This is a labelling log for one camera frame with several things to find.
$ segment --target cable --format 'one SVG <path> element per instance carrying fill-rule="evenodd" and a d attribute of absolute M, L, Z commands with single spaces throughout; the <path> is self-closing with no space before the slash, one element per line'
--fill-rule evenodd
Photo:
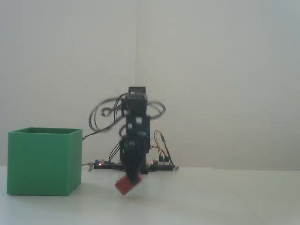
<path fill-rule="evenodd" d="M 91 133 L 89 135 L 86 135 L 84 136 L 82 139 L 86 139 L 87 137 L 91 136 L 91 135 L 95 135 L 95 134 L 98 134 L 100 132 L 106 132 L 108 130 L 110 130 L 114 125 L 116 125 L 121 119 L 123 119 L 124 117 L 123 116 L 120 116 L 117 118 L 116 121 L 114 121 L 112 124 L 110 124 L 109 126 L 105 127 L 105 128 L 102 128 L 102 129 L 99 129 L 99 130 L 96 130 L 94 133 Z"/>
<path fill-rule="evenodd" d="M 168 157 L 169 157 L 169 159 L 170 159 L 170 162 L 173 164 L 173 166 L 175 166 L 175 164 L 174 164 L 173 161 L 172 161 L 171 154 L 170 154 L 170 152 L 169 152 L 169 150 L 168 150 L 168 148 L 167 148 L 167 145 L 166 145 L 166 143 L 165 143 L 165 137 L 164 137 L 164 135 L 163 135 L 163 132 L 161 132 L 160 130 L 158 130 L 157 132 L 160 133 L 161 140 L 163 141 L 163 143 L 164 143 L 164 145 L 165 145 L 165 150 L 166 150 L 167 153 L 168 153 Z"/>
<path fill-rule="evenodd" d="M 124 124 L 124 125 L 120 128 L 120 130 L 119 130 L 119 135 L 120 135 L 120 137 L 123 137 L 122 131 L 123 131 L 125 128 L 126 128 L 126 124 Z"/>
<path fill-rule="evenodd" d="M 116 108 L 116 117 L 117 117 L 117 113 L 118 113 L 118 111 L 119 111 L 121 108 L 122 108 L 122 106 L 121 106 L 121 105 L 119 105 L 119 106 Z"/>
<path fill-rule="evenodd" d="M 162 150 L 162 148 L 161 148 L 161 147 L 159 146 L 159 144 L 158 144 L 158 138 L 157 138 L 158 132 L 159 132 L 159 130 L 154 131 L 154 141 L 155 141 L 155 143 L 156 143 L 156 145 L 157 145 L 158 156 L 162 156 L 162 154 L 163 154 L 164 156 L 167 156 L 166 153 L 165 153 L 165 151 Z"/>
<path fill-rule="evenodd" d="M 115 102 L 115 104 L 114 104 L 114 106 L 113 106 L 113 120 L 115 121 L 116 119 L 117 119 L 117 106 L 118 106 L 118 103 L 119 103 L 119 101 L 121 100 L 121 98 L 124 96 L 124 95 L 126 95 L 127 93 L 123 93 L 123 94 L 121 94 L 117 99 L 116 99 L 116 102 Z"/>
<path fill-rule="evenodd" d="M 120 142 L 117 143 L 117 145 L 113 148 L 113 150 L 111 151 L 111 153 L 109 154 L 109 161 L 111 161 L 112 159 L 112 155 L 114 154 L 114 151 L 118 151 L 117 149 L 120 148 Z"/>
<path fill-rule="evenodd" d="M 90 113 L 90 116 L 89 116 L 89 127 L 90 127 L 93 131 L 97 131 L 97 130 L 98 130 L 98 126 L 97 126 L 97 123 L 96 123 L 96 115 L 97 115 L 98 108 L 99 108 L 101 105 L 104 105 L 104 104 L 109 103 L 109 102 L 117 101 L 117 100 L 118 100 L 118 98 L 116 98 L 116 97 L 105 99 L 104 101 L 100 102 L 100 103 L 92 110 L 92 112 Z"/>
<path fill-rule="evenodd" d="M 110 160 L 111 161 L 113 159 L 113 157 L 118 153 L 118 151 L 120 150 L 120 146 L 115 150 L 115 152 L 112 154 L 112 156 L 110 157 Z"/>
<path fill-rule="evenodd" d="M 151 146 L 149 149 L 157 149 L 156 145 Z"/>
<path fill-rule="evenodd" d="M 158 111 L 158 115 L 150 116 L 150 120 L 154 120 L 154 119 L 157 119 L 157 118 L 161 117 L 165 113 L 165 111 L 166 111 L 165 105 L 162 104 L 161 102 L 158 102 L 158 101 L 149 101 L 147 103 L 147 105 L 150 106 L 150 107 L 152 107 L 152 108 L 154 108 L 154 109 L 156 109 Z M 162 107 L 163 110 L 160 111 L 155 105 L 159 105 L 160 107 Z"/>

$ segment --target green open box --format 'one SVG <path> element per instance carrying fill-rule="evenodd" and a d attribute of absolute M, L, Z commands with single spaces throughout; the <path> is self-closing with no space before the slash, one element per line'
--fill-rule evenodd
<path fill-rule="evenodd" d="M 7 193 L 70 195 L 81 183 L 82 129 L 30 127 L 8 133 Z"/>

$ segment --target red block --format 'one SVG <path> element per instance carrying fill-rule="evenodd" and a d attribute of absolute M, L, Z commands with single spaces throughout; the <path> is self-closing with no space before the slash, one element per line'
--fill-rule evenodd
<path fill-rule="evenodd" d="M 138 183 L 141 182 L 143 176 L 139 174 L 138 181 L 133 185 L 127 176 L 121 177 L 120 180 L 114 185 L 123 195 L 126 195 L 128 191 L 133 189 Z"/>

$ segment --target white table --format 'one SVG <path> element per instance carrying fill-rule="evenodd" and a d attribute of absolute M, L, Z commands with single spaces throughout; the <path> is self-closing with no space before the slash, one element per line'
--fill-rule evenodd
<path fill-rule="evenodd" d="M 0 225 L 300 225 L 300 172 L 186 167 L 122 196 L 123 172 L 87 170 L 69 197 L 9 196 L 0 167 Z"/>

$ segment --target white wall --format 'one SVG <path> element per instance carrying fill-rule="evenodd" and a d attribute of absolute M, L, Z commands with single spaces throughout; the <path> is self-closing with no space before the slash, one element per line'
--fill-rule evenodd
<path fill-rule="evenodd" d="M 0 165 L 8 131 L 88 134 L 92 107 L 135 82 L 167 106 L 152 128 L 175 163 L 300 169 L 299 21 L 295 0 L 3 0 Z M 83 162 L 118 139 L 90 137 Z"/>
<path fill-rule="evenodd" d="M 3 0 L 0 31 L 0 165 L 9 131 L 88 134 L 98 101 L 135 82 L 135 0 Z M 82 160 L 108 157 L 118 139 L 118 129 L 90 137 Z"/>
<path fill-rule="evenodd" d="M 300 169 L 300 2 L 139 0 L 136 84 L 180 165 Z"/>

